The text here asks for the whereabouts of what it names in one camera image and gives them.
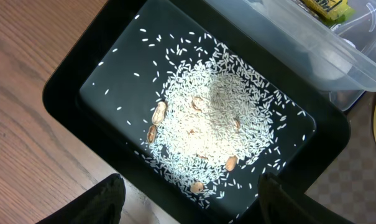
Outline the pile of rice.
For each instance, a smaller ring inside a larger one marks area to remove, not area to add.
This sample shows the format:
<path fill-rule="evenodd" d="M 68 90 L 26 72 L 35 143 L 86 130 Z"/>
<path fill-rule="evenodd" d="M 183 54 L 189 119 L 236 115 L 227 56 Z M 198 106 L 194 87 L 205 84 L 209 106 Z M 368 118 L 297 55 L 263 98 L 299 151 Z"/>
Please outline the pile of rice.
<path fill-rule="evenodd" d="M 206 31 L 139 33 L 161 46 L 167 69 L 138 157 L 200 208 L 234 189 L 257 199 L 259 176 L 287 163 L 278 135 L 293 100 Z"/>

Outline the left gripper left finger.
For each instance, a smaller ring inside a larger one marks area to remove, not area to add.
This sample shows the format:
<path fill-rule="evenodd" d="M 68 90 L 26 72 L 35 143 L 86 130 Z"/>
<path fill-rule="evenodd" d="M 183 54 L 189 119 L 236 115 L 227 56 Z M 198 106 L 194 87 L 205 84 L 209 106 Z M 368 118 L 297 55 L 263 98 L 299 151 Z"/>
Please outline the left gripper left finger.
<path fill-rule="evenodd" d="M 124 179 L 111 174 L 38 224 L 119 224 L 125 199 Z"/>

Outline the green snack wrapper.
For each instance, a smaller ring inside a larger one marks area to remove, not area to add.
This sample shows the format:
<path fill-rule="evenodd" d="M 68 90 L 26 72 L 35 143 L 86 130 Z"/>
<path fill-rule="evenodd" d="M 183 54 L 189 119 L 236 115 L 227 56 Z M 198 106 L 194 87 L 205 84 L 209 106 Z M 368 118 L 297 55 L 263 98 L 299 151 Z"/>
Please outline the green snack wrapper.
<path fill-rule="evenodd" d="M 342 23 L 355 13 L 348 0 L 302 0 L 302 2 L 326 22 Z"/>

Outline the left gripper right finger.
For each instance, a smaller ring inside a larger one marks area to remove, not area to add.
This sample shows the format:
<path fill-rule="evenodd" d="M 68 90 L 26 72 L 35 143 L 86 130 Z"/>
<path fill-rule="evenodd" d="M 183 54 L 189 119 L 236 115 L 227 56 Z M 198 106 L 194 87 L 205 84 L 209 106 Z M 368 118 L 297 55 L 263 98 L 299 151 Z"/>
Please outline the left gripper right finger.
<path fill-rule="evenodd" d="M 259 205 L 265 223 L 353 224 L 272 173 L 259 177 Z"/>

